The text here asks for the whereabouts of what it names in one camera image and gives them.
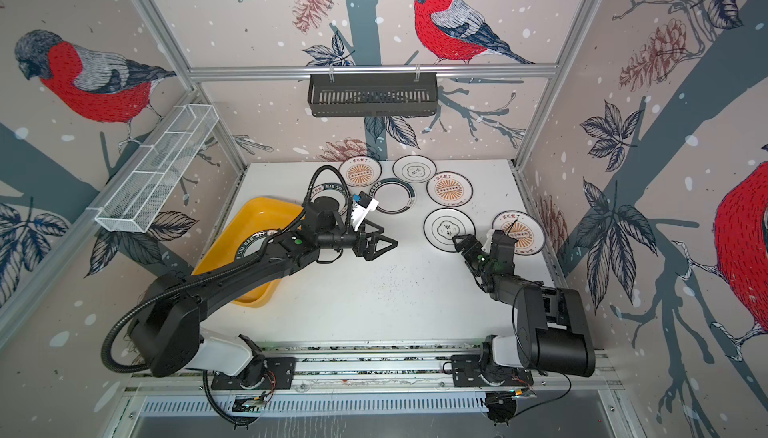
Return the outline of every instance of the plate with orange sunburst design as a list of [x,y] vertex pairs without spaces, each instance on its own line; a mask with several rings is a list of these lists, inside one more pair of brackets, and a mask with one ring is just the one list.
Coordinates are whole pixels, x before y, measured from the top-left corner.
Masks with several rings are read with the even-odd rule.
[[544,248],[547,235],[544,228],[532,216],[520,211],[504,211],[493,219],[491,228],[502,230],[517,240],[514,254],[536,254]]
[[351,187],[366,187],[379,180],[382,165],[372,157],[354,156],[341,163],[339,171]]
[[443,171],[427,182],[427,193],[434,202],[455,208],[472,199],[472,183],[459,173]]

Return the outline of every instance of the plate rim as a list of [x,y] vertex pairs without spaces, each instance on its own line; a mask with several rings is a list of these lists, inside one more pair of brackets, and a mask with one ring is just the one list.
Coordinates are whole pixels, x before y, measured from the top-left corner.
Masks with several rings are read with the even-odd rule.
[[[375,157],[370,157],[370,156],[366,156],[366,155],[357,155],[357,156],[348,157],[344,161],[342,161],[341,164],[339,165],[339,172],[341,172],[341,167],[344,166],[344,164],[347,161],[353,160],[353,159],[358,158],[358,157],[367,157],[368,159],[370,159],[371,161],[373,161],[374,163],[379,165],[379,175],[376,176],[376,178],[373,180],[373,183],[376,183],[379,180],[379,178],[382,176],[383,169],[382,169],[382,164]],[[360,185],[356,185],[356,184],[351,184],[351,183],[347,182],[345,174],[342,174],[342,176],[344,177],[344,183],[346,183],[346,185],[349,186],[349,187],[363,188],[363,187],[371,186],[373,184],[373,183],[363,184],[361,186]]]
[[[463,177],[463,178],[464,178],[464,179],[467,181],[467,183],[469,183],[469,199],[467,199],[465,203],[459,204],[459,205],[457,205],[457,206],[451,206],[451,205],[449,205],[449,204],[441,203],[440,201],[437,201],[437,200],[435,199],[435,197],[432,195],[432,193],[430,193],[430,192],[429,192],[429,182],[430,182],[430,181],[432,181],[433,179],[435,179],[435,176],[437,176],[438,174],[443,174],[443,173],[458,174],[459,176]],[[427,194],[428,194],[428,195],[429,195],[429,197],[432,199],[432,201],[434,201],[434,202],[436,202],[437,204],[439,204],[440,206],[444,206],[444,207],[446,207],[446,208],[458,208],[458,207],[462,207],[462,206],[464,206],[466,203],[468,203],[468,202],[472,201],[472,198],[475,196],[475,187],[472,185],[472,182],[469,180],[469,178],[467,178],[467,177],[466,177],[466,176],[464,176],[463,174],[461,174],[461,173],[457,173],[457,172],[455,172],[455,171],[440,171],[440,173],[435,173],[435,175],[434,175],[434,176],[432,176],[431,178],[429,178],[429,180],[428,180],[426,183],[427,183],[427,185],[426,185],[426,187],[427,187]]]
[[[435,167],[435,173],[433,173],[433,174],[432,174],[430,177],[428,177],[428,178],[427,178],[427,179],[425,179],[424,181],[408,181],[408,180],[404,180],[404,179],[402,179],[401,177],[398,177],[398,176],[397,176],[397,173],[395,172],[395,166],[397,166],[398,162],[399,162],[400,160],[404,160],[404,159],[406,159],[407,157],[416,157],[416,156],[418,156],[418,157],[423,157],[424,159],[426,159],[427,161],[429,161],[430,163],[432,163],[432,165]],[[405,156],[400,156],[399,158],[397,158],[397,159],[395,160],[395,162],[394,162],[394,163],[392,163],[392,173],[393,173],[393,174],[395,174],[395,176],[396,176],[396,177],[398,177],[398,179],[399,179],[400,181],[405,181],[406,183],[414,183],[414,184],[419,184],[419,183],[426,183],[427,181],[431,180],[431,179],[432,179],[432,178],[433,178],[433,177],[434,177],[434,176],[437,174],[437,163],[436,163],[435,161],[433,161],[433,160],[432,160],[432,158],[429,158],[429,157],[427,157],[427,156],[424,156],[424,155],[405,155]]]
[[429,244],[431,244],[431,245],[432,245],[432,246],[433,246],[435,249],[437,249],[437,250],[439,250],[439,251],[443,251],[443,252],[445,252],[445,253],[458,253],[458,251],[456,251],[456,250],[454,250],[454,251],[446,251],[446,250],[442,250],[442,249],[438,248],[438,247],[437,247],[437,245],[436,245],[436,244],[434,244],[432,241],[430,241],[430,240],[429,240],[429,237],[427,236],[427,229],[426,229],[427,220],[429,219],[429,217],[430,217],[431,215],[433,215],[434,213],[436,213],[436,212],[438,212],[438,211],[442,211],[442,210],[453,210],[453,211],[457,211],[457,212],[459,212],[459,213],[463,214],[464,216],[466,216],[466,217],[467,217],[467,219],[469,220],[469,222],[470,222],[470,223],[472,223],[472,227],[473,227],[473,228],[475,228],[475,232],[474,232],[473,234],[476,234],[476,233],[477,233],[477,231],[478,231],[478,229],[477,229],[477,227],[475,226],[475,222],[474,222],[474,221],[472,221],[472,219],[469,217],[469,215],[468,215],[468,214],[466,214],[464,211],[460,211],[460,210],[457,210],[456,208],[451,208],[451,207],[445,206],[445,207],[442,207],[442,208],[438,208],[438,209],[436,209],[436,210],[430,211],[430,212],[429,212],[429,214],[427,214],[427,216],[424,218],[424,222],[422,223],[422,233],[424,233],[424,238],[427,240],[427,242],[428,242]]
[[380,190],[382,187],[384,187],[385,185],[389,184],[389,183],[399,184],[400,186],[405,184],[404,187],[405,187],[406,191],[408,191],[410,193],[410,196],[411,196],[410,197],[411,204],[406,206],[406,207],[404,207],[403,209],[401,209],[399,211],[380,210],[379,207],[376,206],[376,211],[378,211],[379,213],[384,213],[384,214],[400,214],[400,213],[405,213],[406,211],[411,209],[413,207],[413,204],[416,202],[416,190],[413,189],[413,186],[411,186],[411,183],[408,183],[407,181],[403,181],[403,180],[401,180],[398,177],[386,177],[386,178],[384,178],[382,180],[378,180],[376,183],[373,183],[373,185],[371,186],[371,190],[370,190],[371,197],[376,197],[376,192],[378,190]]
[[545,246],[547,246],[547,242],[549,241],[549,238],[547,237],[547,232],[544,230],[544,225],[543,225],[543,224],[541,224],[541,223],[539,222],[539,220],[537,220],[536,218],[534,218],[534,217],[533,217],[533,216],[531,216],[530,214],[526,213],[525,211],[518,211],[518,210],[506,210],[506,211],[502,211],[501,213],[497,214],[496,216],[494,216],[493,220],[491,220],[491,229],[492,229],[492,230],[493,230],[493,229],[495,229],[495,228],[493,227],[493,223],[494,223],[494,221],[496,221],[496,218],[500,217],[500,216],[501,216],[501,215],[503,215],[504,213],[520,213],[520,214],[524,214],[525,216],[527,216],[527,217],[531,218],[531,219],[532,219],[534,222],[536,222],[536,223],[537,223],[537,224],[538,224],[538,225],[541,227],[541,229],[542,229],[542,234],[544,235],[544,242],[543,242],[543,244],[542,244],[542,247],[540,247],[540,248],[538,249],[538,251],[536,251],[535,253],[527,253],[527,254],[526,254],[526,253],[518,253],[517,251],[514,251],[514,254],[516,254],[516,255],[518,255],[518,256],[534,256],[535,254],[539,254],[539,253],[541,253],[541,252],[544,250],[544,247],[545,247]]

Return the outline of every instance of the yellow tray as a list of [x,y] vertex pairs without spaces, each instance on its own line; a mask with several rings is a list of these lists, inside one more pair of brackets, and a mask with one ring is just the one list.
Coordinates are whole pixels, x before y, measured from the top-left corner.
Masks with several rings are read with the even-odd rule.
[[[293,218],[299,216],[299,213],[301,213],[301,206],[298,204],[268,197],[258,197],[248,201],[210,247],[192,274],[206,273],[232,263],[236,259],[238,249],[249,237],[260,231],[283,228],[293,221]],[[243,307],[263,307],[272,298],[279,284],[279,279],[270,281],[245,293],[232,303]]]

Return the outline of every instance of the plate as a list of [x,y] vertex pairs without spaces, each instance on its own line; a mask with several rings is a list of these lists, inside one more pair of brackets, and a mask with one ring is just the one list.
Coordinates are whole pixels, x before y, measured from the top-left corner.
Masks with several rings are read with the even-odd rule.
[[426,156],[403,156],[392,164],[395,176],[408,183],[425,183],[435,176],[437,166]]
[[491,228],[503,230],[507,236],[518,240],[514,246],[514,254],[536,254],[544,248],[547,241],[542,225],[532,216],[520,211],[499,213],[493,219]]
[[382,175],[382,165],[372,157],[355,156],[341,163],[339,171],[351,187],[366,187]]
[[379,201],[376,211],[384,214],[403,213],[416,202],[413,186],[396,177],[388,177],[374,184],[370,195]]
[[463,234],[475,234],[475,224],[459,210],[440,208],[424,220],[424,236],[438,250],[455,253],[453,237]]
[[254,233],[248,236],[248,238],[246,238],[245,241],[243,241],[243,243],[237,247],[237,251],[235,251],[235,260],[240,260],[249,254],[259,251],[261,249],[261,243],[264,241],[264,238],[272,236],[274,233],[277,233],[277,230],[259,231],[258,233]]
[[314,201],[316,197],[328,196],[339,202],[339,214],[344,215],[346,212],[346,195],[344,194],[344,185],[341,183],[323,183],[318,184],[312,188],[312,197],[310,201]]
[[472,199],[472,183],[459,173],[437,173],[427,183],[427,193],[436,203],[458,207]]

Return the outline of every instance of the black wire basket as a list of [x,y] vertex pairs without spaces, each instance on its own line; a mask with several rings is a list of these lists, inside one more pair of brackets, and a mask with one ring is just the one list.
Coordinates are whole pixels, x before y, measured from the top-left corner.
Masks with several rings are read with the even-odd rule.
[[317,117],[432,116],[437,74],[313,74],[307,101]]

